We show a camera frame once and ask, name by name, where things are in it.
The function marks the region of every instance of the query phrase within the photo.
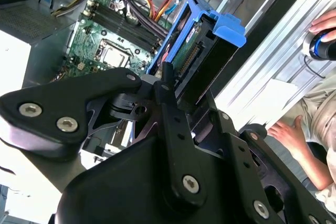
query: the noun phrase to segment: black bracket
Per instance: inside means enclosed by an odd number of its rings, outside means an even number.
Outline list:
[[[88,135],[118,123],[119,119],[101,113],[107,100],[119,93],[136,93],[140,86],[132,71],[115,68],[8,93],[0,98],[0,139],[44,157],[74,158]],[[27,103],[39,106],[41,113],[22,114],[19,108]],[[74,131],[58,128],[58,120],[64,117],[76,121]]]

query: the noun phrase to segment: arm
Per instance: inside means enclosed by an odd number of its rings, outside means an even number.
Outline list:
[[[296,159],[318,190],[327,188],[334,181],[330,171],[310,152],[301,128],[301,116],[295,119],[294,127],[279,121],[268,130]]]

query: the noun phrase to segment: motherboard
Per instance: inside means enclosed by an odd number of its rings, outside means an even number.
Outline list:
[[[88,0],[76,23],[68,54],[54,80],[125,67],[139,76],[146,73],[159,40],[133,17],[120,0]],[[169,28],[171,24],[160,20]]]

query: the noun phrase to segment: finger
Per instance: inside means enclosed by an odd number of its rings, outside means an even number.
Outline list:
[[[274,137],[274,138],[277,138],[277,135],[278,135],[278,133],[272,128],[268,129],[267,134]]]
[[[330,28],[336,28],[336,18],[330,18],[327,19],[321,23],[318,23],[312,27],[309,28],[309,31],[311,33],[318,33],[320,31],[330,29]]]
[[[288,124],[284,123],[281,120],[279,120],[278,122],[276,122],[276,125],[278,125],[281,128],[288,127]]]
[[[302,115],[299,115],[295,118],[294,120],[294,127],[296,129],[300,129],[301,128],[301,120],[302,120]]]
[[[322,42],[329,42],[329,41],[332,41],[334,39],[336,39],[336,30],[335,31],[331,31],[330,33],[324,35],[321,38],[321,41]]]
[[[276,131],[276,132],[280,132],[282,127],[279,126],[277,123],[275,125],[273,125],[270,129],[272,129],[273,131]]]
[[[321,23],[323,21],[326,21],[327,19],[330,19],[330,18],[333,18],[333,17],[336,17],[336,10],[332,10],[328,13],[325,13],[323,14],[321,17],[319,17],[318,19],[315,19],[313,22],[312,22],[312,25],[316,25],[318,23]]]

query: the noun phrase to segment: metal frame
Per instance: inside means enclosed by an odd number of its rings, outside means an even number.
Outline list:
[[[267,123],[268,127],[321,80],[304,65],[301,47],[311,22],[330,9],[334,1],[297,0],[218,95],[217,106],[228,113],[235,113],[233,120],[238,129],[255,122],[258,114],[251,117],[245,115],[244,111],[255,106],[254,101],[262,94],[269,80],[292,83],[298,87],[298,91],[281,111],[273,111],[272,118],[258,122]],[[310,61],[309,64],[321,75],[336,66],[329,61]]]

